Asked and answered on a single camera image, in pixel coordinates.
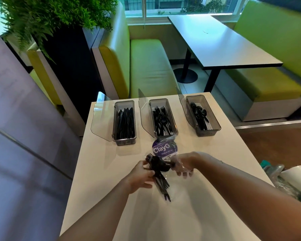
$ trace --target wooden floor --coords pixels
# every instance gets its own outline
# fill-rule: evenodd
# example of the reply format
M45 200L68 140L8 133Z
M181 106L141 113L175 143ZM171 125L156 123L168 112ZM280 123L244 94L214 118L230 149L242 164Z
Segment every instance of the wooden floor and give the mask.
M301 128L240 134L258 162L301 165Z

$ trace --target green foliage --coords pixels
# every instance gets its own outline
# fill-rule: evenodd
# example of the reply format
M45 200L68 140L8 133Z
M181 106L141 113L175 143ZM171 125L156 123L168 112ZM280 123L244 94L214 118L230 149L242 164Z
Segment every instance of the green foliage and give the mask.
M201 0L188 0L186 8L182 8L181 13L221 13L225 8L222 0L212 0L206 5Z
M6 36L16 35L20 51L33 36L46 54L43 39L61 26L111 30L109 14L115 12L116 4L117 0L0 0L0 13L4 15Z

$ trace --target tabletop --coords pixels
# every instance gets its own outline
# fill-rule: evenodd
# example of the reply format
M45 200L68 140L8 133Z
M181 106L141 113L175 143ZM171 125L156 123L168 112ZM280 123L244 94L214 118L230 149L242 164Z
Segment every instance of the tabletop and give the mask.
M203 94L221 125L214 136L197 137L188 124L178 95L167 98L179 134L178 153L204 151L271 184L271 181L245 145L210 93ZM154 138L140 121L138 99L135 102L136 144L116 146L91 131L94 102L91 105L78 163L69 195L61 234L98 203L136 163L152 149ZM172 202L165 201L157 188L139 189L128 198L114 241L177 240L259 240L237 217L221 195L201 175L183 179L167 173Z
M207 14L168 19L205 69L277 67L283 63Z

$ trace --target purple label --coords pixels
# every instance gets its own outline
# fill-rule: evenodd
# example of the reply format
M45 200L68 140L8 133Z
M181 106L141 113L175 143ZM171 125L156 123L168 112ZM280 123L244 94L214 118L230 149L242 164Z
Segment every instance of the purple label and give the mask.
M162 158L177 152L177 145L173 140L164 141L156 144L153 143L153 153Z

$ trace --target person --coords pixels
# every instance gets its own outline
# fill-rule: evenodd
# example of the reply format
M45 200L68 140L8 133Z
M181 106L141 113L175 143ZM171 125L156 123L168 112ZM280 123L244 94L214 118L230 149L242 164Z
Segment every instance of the person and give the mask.
M223 163L209 154L173 156L173 170L187 177L197 169L225 199L238 217L262 241L301 240L301 202L270 184ZM111 241L129 194L151 188L154 171L140 161L99 203L65 231L59 241Z

